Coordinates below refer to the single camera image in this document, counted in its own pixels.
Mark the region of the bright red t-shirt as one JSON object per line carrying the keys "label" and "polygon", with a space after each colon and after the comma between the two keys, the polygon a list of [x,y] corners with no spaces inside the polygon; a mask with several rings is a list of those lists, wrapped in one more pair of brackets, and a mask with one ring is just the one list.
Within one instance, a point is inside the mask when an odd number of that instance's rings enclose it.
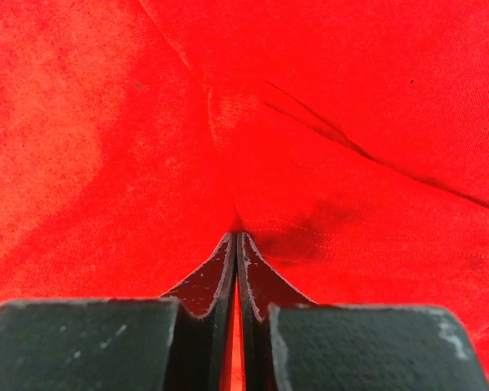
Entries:
{"label": "bright red t-shirt", "polygon": [[0,1],[0,303],[158,296],[228,231],[448,308],[489,379],[489,1]]}

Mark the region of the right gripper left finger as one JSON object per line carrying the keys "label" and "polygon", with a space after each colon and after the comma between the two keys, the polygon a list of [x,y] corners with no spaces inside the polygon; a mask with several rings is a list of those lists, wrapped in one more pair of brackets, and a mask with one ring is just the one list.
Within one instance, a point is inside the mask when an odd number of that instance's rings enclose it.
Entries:
{"label": "right gripper left finger", "polygon": [[227,390],[236,237],[155,299],[0,305],[0,390]]}

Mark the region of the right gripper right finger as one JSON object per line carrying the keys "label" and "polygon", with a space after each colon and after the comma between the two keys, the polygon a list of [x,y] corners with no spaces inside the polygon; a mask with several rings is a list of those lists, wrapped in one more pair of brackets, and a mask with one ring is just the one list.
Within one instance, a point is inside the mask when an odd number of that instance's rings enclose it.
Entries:
{"label": "right gripper right finger", "polygon": [[461,322],[430,305],[319,305],[236,239],[249,390],[488,390]]}

